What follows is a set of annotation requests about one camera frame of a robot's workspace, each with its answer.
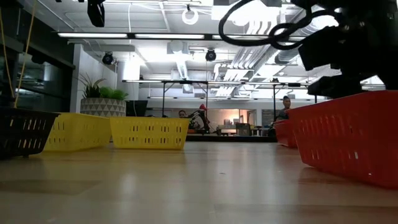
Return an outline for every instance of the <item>black cable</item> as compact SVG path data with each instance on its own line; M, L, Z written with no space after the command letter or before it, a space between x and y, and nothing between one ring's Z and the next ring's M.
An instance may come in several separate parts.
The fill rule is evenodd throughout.
M292 45L282 45L278 42L288 40L289 36L292 35L294 32L297 30L304 28L305 26L309 25L312 21L313 18L316 18L318 16L333 16L336 17L336 13L333 11L327 11L327 10L321 10L317 12L312 12L310 9L306 10L306 15L303 19L299 20L298 23L283 23L283 24L277 24L275 27L273 27L269 33L269 38L262 39L262 40L237 40L237 39L232 39L225 35L224 33L224 25L226 21L228 20L228 17L237 9L240 7L244 6L245 4L251 2L253 0L241 0L237 4L235 4L229 11L224 15L224 17L220 20L220 24L218 26L218 32L220 33L220 37L223 41L233 44L233 45L238 45L242 47L254 47L254 46L261 46L261 45L267 45L271 44L271 46L275 47L276 49L279 50L290 50L294 49L296 47L299 47L300 45L303 44L303 40L300 40ZM279 29L285 29L283 32L280 34L275 35L275 33Z

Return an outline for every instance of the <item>yellow basket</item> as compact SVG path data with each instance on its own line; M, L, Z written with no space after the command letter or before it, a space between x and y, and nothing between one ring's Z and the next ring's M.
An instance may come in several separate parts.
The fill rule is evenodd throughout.
M103 147L111 139L109 118L61 113L55 119L44 151L68 152Z
M117 148L183 149L189 119L111 118L113 143Z

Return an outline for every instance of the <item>green plant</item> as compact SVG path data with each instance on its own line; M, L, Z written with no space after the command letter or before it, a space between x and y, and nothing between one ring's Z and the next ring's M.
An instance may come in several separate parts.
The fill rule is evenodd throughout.
M113 90L110 87L101 87L99 89L102 98L109 98L115 100L125 100L128 96L127 93L123 92L122 90Z
M101 93L100 93L100 87L98 86L98 84L100 84L102 81L104 81L105 78L101 78L101 79L93 82L87 73L86 73L86 76L87 77L85 77L84 75L81 75L81 79L78 78L78 80L81 81L82 84L84 84L84 86L85 86L83 97L84 98L99 98L101 96Z

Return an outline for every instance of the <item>person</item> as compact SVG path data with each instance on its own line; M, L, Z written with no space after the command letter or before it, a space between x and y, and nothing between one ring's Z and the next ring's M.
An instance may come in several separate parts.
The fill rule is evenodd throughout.
M286 113L286 110L290 109L290 105L291 105L290 98L288 96L284 96L284 109L279 112L276 120L283 120L289 118L289 115Z
M187 113L185 112L185 110L180 110L178 112L178 117L179 118L186 118L187 117Z

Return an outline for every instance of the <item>plastic basket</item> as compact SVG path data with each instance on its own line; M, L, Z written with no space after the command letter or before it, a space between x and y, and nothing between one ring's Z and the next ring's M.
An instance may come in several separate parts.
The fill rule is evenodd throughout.
M57 113L0 108L0 158L43 151Z
M109 118L62 113L54 122L45 151L77 151L103 147L111 139Z
M276 138L278 139L278 143L291 147L297 148L296 139L294 138L293 127L290 120L282 120L276 121L274 123Z
M111 118L113 143L117 148L183 149L189 119Z
M398 91L374 91L290 110L303 162L398 188L397 97Z

